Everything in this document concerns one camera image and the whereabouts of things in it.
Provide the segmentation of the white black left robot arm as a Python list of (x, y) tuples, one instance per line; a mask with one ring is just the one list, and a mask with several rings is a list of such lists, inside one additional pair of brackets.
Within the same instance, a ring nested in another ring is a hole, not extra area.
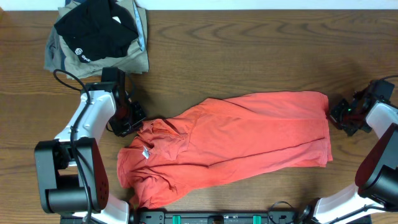
[(65, 128), (34, 149), (42, 209), (61, 223), (129, 223), (128, 203), (110, 193), (98, 144), (106, 128), (125, 137), (146, 116), (117, 82), (88, 83), (80, 100)]

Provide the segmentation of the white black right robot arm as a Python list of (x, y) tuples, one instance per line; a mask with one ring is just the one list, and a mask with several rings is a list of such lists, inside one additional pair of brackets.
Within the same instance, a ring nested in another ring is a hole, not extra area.
[(397, 107), (376, 101), (366, 115), (378, 142), (353, 184), (308, 205), (295, 223), (349, 223), (373, 213), (397, 212)]

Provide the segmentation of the red soccer t-shirt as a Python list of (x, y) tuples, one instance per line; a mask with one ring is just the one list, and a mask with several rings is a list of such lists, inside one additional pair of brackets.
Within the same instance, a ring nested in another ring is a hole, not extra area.
[(135, 207), (159, 208), (195, 189), (229, 184), (286, 167), (332, 160), (326, 112), (317, 91), (209, 98), (168, 119), (145, 121), (120, 150), (120, 185)]

